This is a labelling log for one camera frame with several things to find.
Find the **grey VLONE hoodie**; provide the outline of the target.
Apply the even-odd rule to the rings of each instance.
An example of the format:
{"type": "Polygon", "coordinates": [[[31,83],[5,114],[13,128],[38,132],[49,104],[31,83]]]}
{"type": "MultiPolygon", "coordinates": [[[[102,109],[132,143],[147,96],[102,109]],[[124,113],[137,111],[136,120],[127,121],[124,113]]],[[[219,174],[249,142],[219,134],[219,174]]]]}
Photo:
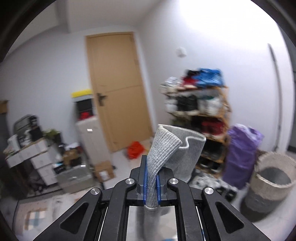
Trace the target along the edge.
{"type": "Polygon", "coordinates": [[[203,150],[206,137],[177,126],[158,125],[147,156],[147,199],[137,209],[138,240],[155,240],[161,210],[157,199],[157,174],[170,168],[174,177],[188,182],[203,150]]]}

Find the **cardboard box on floor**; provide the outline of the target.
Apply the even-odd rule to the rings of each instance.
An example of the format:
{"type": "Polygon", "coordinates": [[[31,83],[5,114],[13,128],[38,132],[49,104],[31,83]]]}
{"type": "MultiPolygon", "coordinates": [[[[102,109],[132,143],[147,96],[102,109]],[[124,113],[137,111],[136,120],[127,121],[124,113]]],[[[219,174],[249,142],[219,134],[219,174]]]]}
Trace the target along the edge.
{"type": "Polygon", "coordinates": [[[99,182],[105,182],[115,177],[111,161],[103,161],[94,166],[94,173],[99,182]]]}

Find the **silver aluminium suitcase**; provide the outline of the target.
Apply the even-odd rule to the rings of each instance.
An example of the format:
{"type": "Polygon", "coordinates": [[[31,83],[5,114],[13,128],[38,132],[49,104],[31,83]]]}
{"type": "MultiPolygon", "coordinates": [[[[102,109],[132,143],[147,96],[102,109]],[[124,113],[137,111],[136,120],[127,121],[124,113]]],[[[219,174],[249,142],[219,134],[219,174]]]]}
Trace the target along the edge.
{"type": "Polygon", "coordinates": [[[56,175],[59,186],[66,193],[76,193],[95,185],[93,174],[86,165],[75,166],[56,175]]]}

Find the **checkered bed blanket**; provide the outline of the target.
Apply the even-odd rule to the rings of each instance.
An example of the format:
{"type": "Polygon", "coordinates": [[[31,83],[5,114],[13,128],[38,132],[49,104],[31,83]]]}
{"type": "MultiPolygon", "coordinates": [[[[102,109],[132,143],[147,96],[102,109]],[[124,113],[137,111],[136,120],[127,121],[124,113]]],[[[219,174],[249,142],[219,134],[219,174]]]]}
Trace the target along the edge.
{"type": "Polygon", "coordinates": [[[45,224],[53,223],[74,203],[75,199],[70,195],[23,200],[18,205],[16,212],[15,233],[21,235],[24,231],[34,230],[45,224]]]}

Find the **orange plastic bag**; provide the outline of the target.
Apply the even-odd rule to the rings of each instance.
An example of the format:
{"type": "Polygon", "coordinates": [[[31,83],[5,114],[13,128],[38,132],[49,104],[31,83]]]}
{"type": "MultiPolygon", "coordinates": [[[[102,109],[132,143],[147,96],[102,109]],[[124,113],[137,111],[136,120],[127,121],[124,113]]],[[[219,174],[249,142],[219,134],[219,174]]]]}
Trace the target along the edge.
{"type": "Polygon", "coordinates": [[[131,160],[137,159],[145,151],[146,149],[144,148],[144,146],[140,142],[136,141],[128,146],[127,157],[131,160]]]}

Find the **woven laundry basket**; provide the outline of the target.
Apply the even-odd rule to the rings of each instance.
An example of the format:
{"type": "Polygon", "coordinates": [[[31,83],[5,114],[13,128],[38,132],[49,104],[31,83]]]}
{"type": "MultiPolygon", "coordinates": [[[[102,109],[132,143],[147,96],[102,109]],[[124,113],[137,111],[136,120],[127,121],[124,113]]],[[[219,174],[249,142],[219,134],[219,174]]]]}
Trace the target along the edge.
{"type": "Polygon", "coordinates": [[[255,163],[240,211],[249,221],[260,221],[276,210],[294,186],[295,159],[266,152],[255,163]]]}

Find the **purple bag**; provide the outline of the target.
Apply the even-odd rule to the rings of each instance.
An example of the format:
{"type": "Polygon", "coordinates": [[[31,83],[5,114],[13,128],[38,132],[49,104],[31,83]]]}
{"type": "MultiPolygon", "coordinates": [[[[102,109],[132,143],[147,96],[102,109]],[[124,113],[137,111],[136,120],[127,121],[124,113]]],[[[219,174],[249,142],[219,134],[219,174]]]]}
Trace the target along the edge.
{"type": "Polygon", "coordinates": [[[226,156],[223,181],[237,189],[242,189],[250,180],[256,152],[264,135],[242,124],[236,124],[228,131],[230,144],[226,156]]]}

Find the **white desk with drawers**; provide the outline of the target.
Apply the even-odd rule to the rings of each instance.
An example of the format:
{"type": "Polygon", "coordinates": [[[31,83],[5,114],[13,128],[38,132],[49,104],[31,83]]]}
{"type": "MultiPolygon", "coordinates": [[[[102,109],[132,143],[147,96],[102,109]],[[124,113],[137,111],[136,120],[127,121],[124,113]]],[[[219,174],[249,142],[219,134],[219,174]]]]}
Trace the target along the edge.
{"type": "Polygon", "coordinates": [[[42,138],[7,157],[6,163],[12,168],[29,160],[44,183],[50,186],[57,183],[56,174],[53,171],[57,156],[57,148],[54,145],[49,146],[48,142],[42,138]]]}

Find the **green plant bouquet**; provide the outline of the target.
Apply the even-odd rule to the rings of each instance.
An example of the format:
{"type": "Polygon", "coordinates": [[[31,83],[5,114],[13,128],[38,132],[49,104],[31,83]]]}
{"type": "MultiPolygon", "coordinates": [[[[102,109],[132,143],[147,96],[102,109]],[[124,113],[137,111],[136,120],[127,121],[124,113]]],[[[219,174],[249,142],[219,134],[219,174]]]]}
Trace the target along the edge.
{"type": "Polygon", "coordinates": [[[61,141],[61,133],[54,128],[43,131],[43,135],[45,138],[54,143],[61,141]]]}

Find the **wooden shoe rack with shoes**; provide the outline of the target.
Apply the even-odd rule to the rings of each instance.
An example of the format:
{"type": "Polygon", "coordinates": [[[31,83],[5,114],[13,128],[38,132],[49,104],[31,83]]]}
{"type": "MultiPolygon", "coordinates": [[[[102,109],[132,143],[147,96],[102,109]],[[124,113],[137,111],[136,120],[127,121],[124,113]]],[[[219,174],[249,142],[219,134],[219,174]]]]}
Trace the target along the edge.
{"type": "Polygon", "coordinates": [[[196,169],[221,177],[230,144],[228,130],[232,112],[222,71],[186,70],[180,78],[170,77],[161,83],[159,91],[166,97],[171,124],[200,132],[206,138],[196,169]]]}

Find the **stacked shoe boxes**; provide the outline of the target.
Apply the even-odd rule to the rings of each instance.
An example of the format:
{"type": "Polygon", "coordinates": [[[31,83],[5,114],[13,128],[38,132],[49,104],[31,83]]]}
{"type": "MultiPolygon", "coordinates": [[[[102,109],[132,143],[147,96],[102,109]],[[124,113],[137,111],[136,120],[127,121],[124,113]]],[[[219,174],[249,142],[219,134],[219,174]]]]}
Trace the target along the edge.
{"type": "Polygon", "coordinates": [[[78,120],[85,120],[94,116],[93,93],[91,89],[79,90],[71,93],[72,102],[75,104],[78,120]]]}

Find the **tan wooden door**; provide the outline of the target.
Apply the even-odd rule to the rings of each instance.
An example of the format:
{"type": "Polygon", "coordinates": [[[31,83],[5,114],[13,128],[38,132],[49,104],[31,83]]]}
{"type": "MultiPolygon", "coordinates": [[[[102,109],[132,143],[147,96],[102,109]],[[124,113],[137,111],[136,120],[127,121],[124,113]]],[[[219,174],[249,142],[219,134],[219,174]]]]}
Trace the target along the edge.
{"type": "Polygon", "coordinates": [[[112,152],[152,136],[133,32],[86,37],[95,105],[112,152]]]}

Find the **wall light switch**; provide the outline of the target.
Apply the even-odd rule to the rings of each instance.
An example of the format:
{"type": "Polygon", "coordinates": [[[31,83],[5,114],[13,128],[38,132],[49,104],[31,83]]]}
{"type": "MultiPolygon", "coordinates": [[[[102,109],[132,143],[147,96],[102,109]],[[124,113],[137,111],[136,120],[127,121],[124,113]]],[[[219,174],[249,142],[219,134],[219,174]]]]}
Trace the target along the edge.
{"type": "Polygon", "coordinates": [[[186,49],[183,48],[183,47],[177,48],[176,53],[177,53],[177,56],[180,57],[180,58],[184,58],[185,56],[187,56],[186,49]]]}

